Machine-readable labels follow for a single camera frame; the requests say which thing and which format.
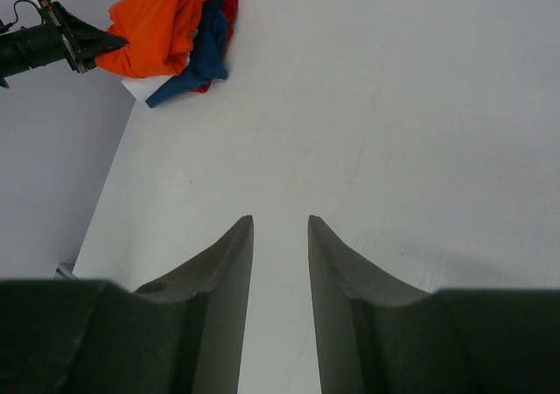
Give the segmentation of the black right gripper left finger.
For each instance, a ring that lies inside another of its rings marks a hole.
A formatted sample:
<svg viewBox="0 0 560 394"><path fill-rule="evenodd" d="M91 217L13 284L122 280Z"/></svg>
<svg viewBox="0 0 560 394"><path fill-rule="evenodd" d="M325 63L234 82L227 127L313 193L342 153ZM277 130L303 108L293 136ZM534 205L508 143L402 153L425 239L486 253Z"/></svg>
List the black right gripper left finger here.
<svg viewBox="0 0 560 394"><path fill-rule="evenodd" d="M241 217L216 243L135 290L181 307L172 393L236 393L249 302L253 217Z"/></svg>

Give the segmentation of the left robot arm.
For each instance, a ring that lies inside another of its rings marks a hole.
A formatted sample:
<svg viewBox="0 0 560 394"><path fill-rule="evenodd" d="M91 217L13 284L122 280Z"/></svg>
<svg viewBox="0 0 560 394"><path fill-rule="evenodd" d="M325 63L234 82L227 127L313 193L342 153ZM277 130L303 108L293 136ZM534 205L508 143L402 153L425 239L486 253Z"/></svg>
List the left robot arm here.
<svg viewBox="0 0 560 394"><path fill-rule="evenodd" d="M96 68L95 58L125 47L129 41L102 31L72 15L58 3L38 10L43 22L1 35L1 87L6 79L52 63L66 61L80 74Z"/></svg>

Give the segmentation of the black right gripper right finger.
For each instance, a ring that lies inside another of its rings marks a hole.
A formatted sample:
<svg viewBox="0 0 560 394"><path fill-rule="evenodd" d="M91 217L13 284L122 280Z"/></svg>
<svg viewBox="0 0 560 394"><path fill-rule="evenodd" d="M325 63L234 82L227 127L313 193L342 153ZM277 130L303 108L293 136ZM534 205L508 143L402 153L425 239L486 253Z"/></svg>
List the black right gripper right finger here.
<svg viewBox="0 0 560 394"><path fill-rule="evenodd" d="M322 392L435 392L433 296L371 263L316 215L308 261Z"/></svg>

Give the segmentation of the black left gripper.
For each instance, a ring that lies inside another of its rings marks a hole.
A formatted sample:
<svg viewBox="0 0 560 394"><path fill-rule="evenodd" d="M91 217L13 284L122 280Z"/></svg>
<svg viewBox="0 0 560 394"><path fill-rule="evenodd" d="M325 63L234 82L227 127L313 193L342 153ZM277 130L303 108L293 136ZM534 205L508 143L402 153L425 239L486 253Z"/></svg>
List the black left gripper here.
<svg viewBox="0 0 560 394"><path fill-rule="evenodd" d="M59 42L66 61L77 73L95 68L94 57L125 47L128 40L102 31L74 16L58 2L43 1L39 13Z"/></svg>

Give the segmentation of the orange t-shirt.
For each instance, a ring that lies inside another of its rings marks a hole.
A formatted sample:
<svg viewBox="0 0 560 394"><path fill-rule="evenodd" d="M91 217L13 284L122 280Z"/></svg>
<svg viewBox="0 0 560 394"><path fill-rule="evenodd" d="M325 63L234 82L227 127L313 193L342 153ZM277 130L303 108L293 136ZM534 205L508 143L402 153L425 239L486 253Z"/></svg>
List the orange t-shirt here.
<svg viewBox="0 0 560 394"><path fill-rule="evenodd" d="M178 75L193 49L206 0L121 0L109 9L108 32L128 40L118 50L95 58L113 74L143 79Z"/></svg>

